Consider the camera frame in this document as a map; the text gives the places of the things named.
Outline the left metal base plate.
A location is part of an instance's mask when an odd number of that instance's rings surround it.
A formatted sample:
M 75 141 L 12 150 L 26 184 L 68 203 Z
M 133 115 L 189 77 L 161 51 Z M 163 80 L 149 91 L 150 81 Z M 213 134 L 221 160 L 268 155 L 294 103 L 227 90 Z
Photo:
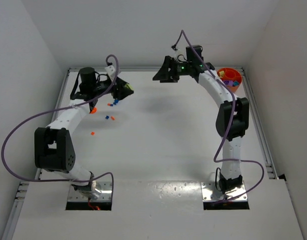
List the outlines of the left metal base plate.
M 97 181 L 91 185 L 71 185 L 68 192 L 68 202 L 110 202 L 112 200 L 113 184 L 109 181 Z

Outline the lime green lego brick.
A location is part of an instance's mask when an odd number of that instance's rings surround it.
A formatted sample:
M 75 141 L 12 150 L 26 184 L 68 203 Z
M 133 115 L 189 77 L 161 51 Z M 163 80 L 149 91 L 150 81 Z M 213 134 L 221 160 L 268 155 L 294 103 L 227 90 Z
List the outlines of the lime green lego brick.
M 220 76 L 220 77 L 223 77 L 224 76 L 224 71 L 220 71 L 220 72 L 218 72 L 218 75 Z

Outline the yellow-green lego brick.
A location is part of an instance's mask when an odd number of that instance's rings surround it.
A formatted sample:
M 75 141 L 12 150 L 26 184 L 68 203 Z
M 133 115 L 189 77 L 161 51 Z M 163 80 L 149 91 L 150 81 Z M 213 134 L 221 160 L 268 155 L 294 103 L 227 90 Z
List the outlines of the yellow-green lego brick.
M 134 90 L 130 84 L 126 84 L 125 87 L 132 90 L 132 91 Z

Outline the orange round lego piece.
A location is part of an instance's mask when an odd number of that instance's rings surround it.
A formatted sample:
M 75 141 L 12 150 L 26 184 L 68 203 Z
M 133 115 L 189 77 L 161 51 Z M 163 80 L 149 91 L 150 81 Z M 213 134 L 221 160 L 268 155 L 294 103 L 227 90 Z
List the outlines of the orange round lego piece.
M 97 108 L 94 107 L 94 108 L 91 110 L 90 114 L 95 114 L 96 112 L 97 112 Z

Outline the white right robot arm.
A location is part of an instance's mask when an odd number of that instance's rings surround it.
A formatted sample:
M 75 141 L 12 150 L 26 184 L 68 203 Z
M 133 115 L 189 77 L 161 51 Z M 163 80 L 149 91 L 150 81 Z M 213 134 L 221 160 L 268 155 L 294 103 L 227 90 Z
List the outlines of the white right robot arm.
M 237 97 L 221 81 L 214 66 L 204 62 L 198 45 L 187 47 L 187 61 L 180 61 L 175 56 L 165 56 L 159 71 L 152 78 L 161 83 L 176 83 L 181 76 L 192 77 L 212 97 L 218 106 L 215 127 L 221 137 L 216 151 L 222 153 L 222 159 L 214 157 L 214 162 L 221 163 L 218 188 L 225 193 L 238 188 L 243 183 L 241 173 L 241 143 L 249 127 L 249 101 Z

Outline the teal lego brick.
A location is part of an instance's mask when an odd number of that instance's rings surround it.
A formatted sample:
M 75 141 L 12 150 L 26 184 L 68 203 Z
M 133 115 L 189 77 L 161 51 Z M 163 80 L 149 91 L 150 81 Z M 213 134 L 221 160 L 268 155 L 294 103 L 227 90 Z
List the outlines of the teal lego brick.
M 233 87 L 237 87 L 237 86 L 239 86 L 240 85 L 240 83 L 238 82 L 238 81 L 234 81 L 233 83 L 232 83 L 232 86 Z

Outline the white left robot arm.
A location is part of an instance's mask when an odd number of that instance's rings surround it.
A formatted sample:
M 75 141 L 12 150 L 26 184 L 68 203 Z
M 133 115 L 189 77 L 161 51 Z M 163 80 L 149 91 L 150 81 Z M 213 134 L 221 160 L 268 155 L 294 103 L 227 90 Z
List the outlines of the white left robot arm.
M 72 182 L 75 190 L 90 192 L 96 187 L 94 174 L 80 166 L 71 135 L 96 107 L 98 97 L 110 94 L 115 101 L 132 95 L 128 82 L 118 77 L 113 65 L 105 67 L 105 80 L 93 67 L 79 70 L 67 109 L 46 127 L 34 132 L 34 162 L 37 168 L 59 174 Z

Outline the orange divided round container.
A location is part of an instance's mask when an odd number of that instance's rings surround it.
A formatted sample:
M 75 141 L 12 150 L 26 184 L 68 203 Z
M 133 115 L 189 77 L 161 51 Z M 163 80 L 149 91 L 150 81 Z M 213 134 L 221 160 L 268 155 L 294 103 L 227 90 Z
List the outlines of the orange divided round container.
M 224 71 L 224 76 L 223 77 L 220 77 L 218 72 L 220 71 Z M 229 68 L 229 67 L 224 67 L 224 68 L 220 68 L 219 70 L 217 70 L 217 74 L 218 76 L 220 77 L 220 79 L 223 81 L 225 80 L 229 80 L 229 81 L 238 81 L 240 84 L 239 86 L 241 85 L 242 81 L 243 81 L 243 77 L 242 75 L 235 69 L 233 68 Z M 239 86 L 227 86 L 233 93 L 235 93 Z

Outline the purple lego brick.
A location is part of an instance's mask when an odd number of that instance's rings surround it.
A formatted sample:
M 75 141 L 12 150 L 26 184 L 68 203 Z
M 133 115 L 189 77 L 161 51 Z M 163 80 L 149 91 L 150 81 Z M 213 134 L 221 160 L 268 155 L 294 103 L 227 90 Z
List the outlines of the purple lego brick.
M 224 83 L 226 86 L 232 87 L 234 82 L 233 82 L 232 80 L 224 80 L 223 83 Z

